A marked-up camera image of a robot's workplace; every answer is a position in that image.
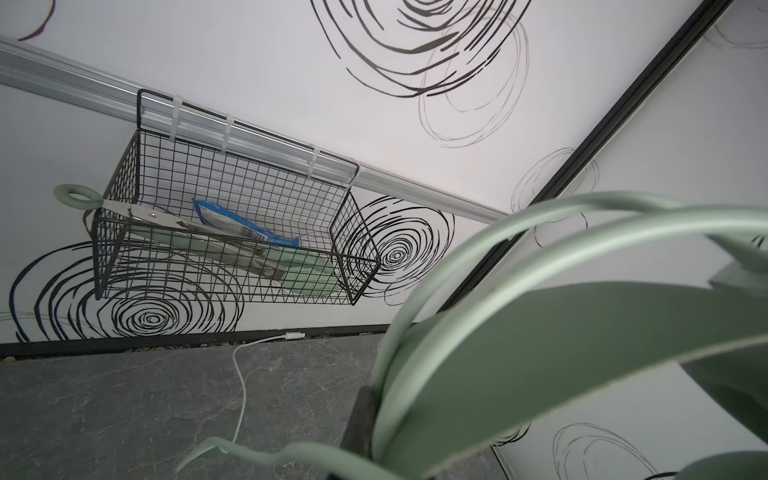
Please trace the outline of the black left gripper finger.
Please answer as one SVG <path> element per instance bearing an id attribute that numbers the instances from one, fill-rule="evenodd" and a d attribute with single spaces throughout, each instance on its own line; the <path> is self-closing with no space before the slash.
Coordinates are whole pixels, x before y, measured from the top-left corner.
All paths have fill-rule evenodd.
<path id="1" fill-rule="evenodd" d="M 347 422 L 340 448 L 348 453 L 372 461 L 373 429 L 378 413 L 378 400 L 368 385 L 363 385 L 356 396 L 355 403 Z"/>

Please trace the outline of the mint green headphones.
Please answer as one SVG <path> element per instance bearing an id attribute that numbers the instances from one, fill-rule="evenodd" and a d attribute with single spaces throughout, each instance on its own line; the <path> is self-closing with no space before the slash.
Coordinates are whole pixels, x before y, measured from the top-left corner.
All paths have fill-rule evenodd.
<path id="1" fill-rule="evenodd" d="M 591 211 L 619 218 L 528 256 L 448 311 L 417 320 L 448 277 L 488 247 Z M 767 414 L 764 297 L 749 287 L 608 281 L 551 288 L 547 281 L 616 251 L 686 236 L 708 238 L 732 257 L 737 275 L 761 280 L 767 254 L 751 238 L 766 230 L 763 208 L 604 192 L 547 201 L 481 231 L 421 282 L 386 333 L 372 378 L 379 403 L 373 461 L 424 478 L 515 427 L 672 361 L 755 427 Z"/>

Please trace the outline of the aluminium wall rail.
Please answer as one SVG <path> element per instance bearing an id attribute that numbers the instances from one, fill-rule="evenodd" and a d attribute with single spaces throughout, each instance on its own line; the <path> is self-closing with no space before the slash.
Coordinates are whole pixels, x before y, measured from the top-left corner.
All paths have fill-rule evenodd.
<path id="1" fill-rule="evenodd" d="M 2 84 L 101 114 L 131 120 L 160 132 L 299 172 L 327 181 L 398 197 L 482 223 L 505 213 L 405 177 L 294 140 L 240 119 L 153 93 L 120 77 L 43 49 L 4 37 L 1 40 Z"/>

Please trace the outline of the right corner frame post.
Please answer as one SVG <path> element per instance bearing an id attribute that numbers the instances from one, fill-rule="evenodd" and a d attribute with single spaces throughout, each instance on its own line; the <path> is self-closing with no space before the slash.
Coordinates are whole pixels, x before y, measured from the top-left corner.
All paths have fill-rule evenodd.
<path id="1" fill-rule="evenodd" d="M 533 198 L 531 204 L 538 204 L 561 196 L 566 187 L 580 175 L 608 141 L 631 119 L 654 90 L 659 87 L 732 3 L 733 1 L 730 0 L 702 1 L 564 164 L 550 177 L 549 181 Z M 527 231 L 523 230 L 523 233 L 515 234 L 510 239 L 500 241 L 492 248 L 489 247 L 485 250 L 483 253 L 486 255 L 453 291 L 438 309 L 438 312 L 455 306 L 479 286 L 509 251 L 521 241 Z"/>

